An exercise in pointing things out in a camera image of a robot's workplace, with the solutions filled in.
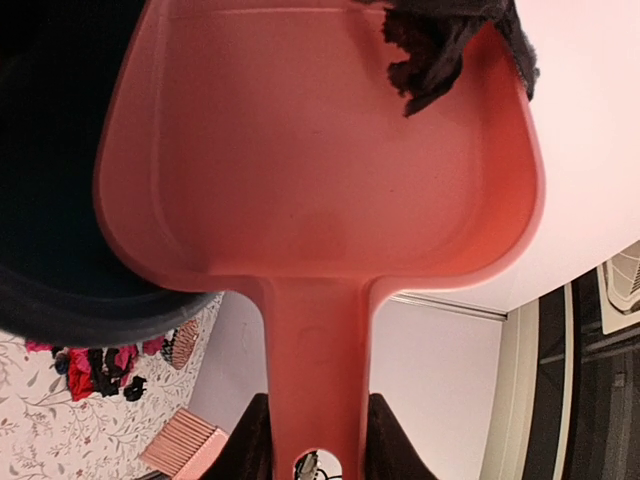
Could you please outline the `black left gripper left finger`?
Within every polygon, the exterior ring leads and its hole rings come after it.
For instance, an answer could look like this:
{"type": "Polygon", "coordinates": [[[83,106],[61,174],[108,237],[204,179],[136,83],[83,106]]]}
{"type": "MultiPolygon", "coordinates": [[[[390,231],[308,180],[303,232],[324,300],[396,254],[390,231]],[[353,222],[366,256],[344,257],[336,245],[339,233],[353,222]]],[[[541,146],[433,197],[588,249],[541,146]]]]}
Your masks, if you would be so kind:
{"type": "Polygon", "coordinates": [[[207,470],[207,479],[271,479],[272,453],[268,395],[258,393],[251,399],[220,454],[207,470]]]}

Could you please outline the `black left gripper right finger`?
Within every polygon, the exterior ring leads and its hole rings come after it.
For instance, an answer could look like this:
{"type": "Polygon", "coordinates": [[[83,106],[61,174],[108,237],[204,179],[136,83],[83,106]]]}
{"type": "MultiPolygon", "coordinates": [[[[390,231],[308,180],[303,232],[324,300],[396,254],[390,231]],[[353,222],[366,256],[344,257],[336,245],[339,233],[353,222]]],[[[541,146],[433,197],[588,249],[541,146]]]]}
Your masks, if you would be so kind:
{"type": "Polygon", "coordinates": [[[368,479],[437,480],[379,393],[368,403],[368,479]]]}

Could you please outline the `pink plastic hand brush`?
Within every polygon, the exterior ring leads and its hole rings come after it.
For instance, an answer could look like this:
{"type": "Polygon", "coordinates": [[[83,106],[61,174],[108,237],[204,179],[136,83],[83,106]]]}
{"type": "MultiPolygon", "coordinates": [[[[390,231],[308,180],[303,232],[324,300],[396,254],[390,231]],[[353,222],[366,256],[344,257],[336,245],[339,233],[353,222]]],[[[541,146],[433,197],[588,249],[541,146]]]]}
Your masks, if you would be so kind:
{"type": "Polygon", "coordinates": [[[140,459],[170,479],[201,479],[213,465],[229,434],[179,409],[141,453],[140,459]]]}

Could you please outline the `central colourful paper scrap pile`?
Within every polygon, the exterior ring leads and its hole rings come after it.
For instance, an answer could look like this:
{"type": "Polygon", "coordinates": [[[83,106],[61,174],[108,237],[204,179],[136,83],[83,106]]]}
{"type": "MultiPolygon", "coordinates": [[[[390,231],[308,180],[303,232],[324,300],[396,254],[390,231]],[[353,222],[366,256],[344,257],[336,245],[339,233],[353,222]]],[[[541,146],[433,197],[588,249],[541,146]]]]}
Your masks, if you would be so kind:
{"type": "MultiPolygon", "coordinates": [[[[143,3],[144,10],[145,5],[150,1],[140,2],[143,3]]],[[[462,71],[462,46],[464,42],[485,25],[494,26],[505,39],[513,56],[521,84],[528,95],[535,81],[535,62],[520,32],[514,5],[510,2],[498,1],[492,4],[491,10],[500,14],[499,20],[494,20],[491,12],[477,14],[464,11],[459,15],[443,16],[429,12],[425,6],[412,10],[405,4],[397,4],[383,12],[383,40],[387,44],[397,47],[402,54],[399,61],[389,64],[387,77],[390,85],[401,98],[401,113],[404,117],[416,115],[452,89],[462,71]]],[[[92,183],[95,215],[94,177],[103,129],[119,73],[134,32],[116,78],[96,153],[92,183]]],[[[102,233],[97,215],[96,220],[102,233]]]]}

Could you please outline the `pink plastic dustpan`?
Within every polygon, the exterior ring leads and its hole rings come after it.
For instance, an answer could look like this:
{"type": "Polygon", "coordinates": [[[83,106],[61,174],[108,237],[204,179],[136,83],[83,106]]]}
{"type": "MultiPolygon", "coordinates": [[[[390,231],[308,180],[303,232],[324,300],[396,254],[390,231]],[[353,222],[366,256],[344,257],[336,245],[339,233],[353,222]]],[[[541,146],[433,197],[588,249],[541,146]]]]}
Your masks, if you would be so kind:
{"type": "Polygon", "coordinates": [[[231,290],[264,321],[272,472],[365,472],[371,320],[394,293],[491,279],[530,243],[544,172],[492,25],[412,117],[384,14],[349,1],[150,1],[105,120],[102,233],[141,277],[231,290]]]}

